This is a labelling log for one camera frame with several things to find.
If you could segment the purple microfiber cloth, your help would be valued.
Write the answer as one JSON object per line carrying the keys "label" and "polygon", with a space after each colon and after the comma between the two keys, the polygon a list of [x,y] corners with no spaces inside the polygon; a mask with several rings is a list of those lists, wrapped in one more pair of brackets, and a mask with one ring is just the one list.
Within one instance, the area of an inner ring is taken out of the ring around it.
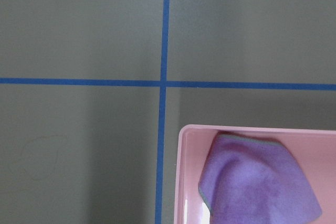
{"label": "purple microfiber cloth", "polygon": [[211,223],[310,223],[322,214],[300,165],[274,141],[217,135],[198,191]]}

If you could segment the pink plastic bin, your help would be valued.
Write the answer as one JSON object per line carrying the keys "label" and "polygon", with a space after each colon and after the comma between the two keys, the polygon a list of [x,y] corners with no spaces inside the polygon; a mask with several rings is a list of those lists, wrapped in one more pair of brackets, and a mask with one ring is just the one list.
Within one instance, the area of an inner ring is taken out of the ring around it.
{"label": "pink plastic bin", "polygon": [[198,182],[219,132],[278,140],[298,161],[322,208],[315,223],[335,223],[335,131],[186,125],[180,130],[176,162],[174,223],[209,223],[210,213]]}

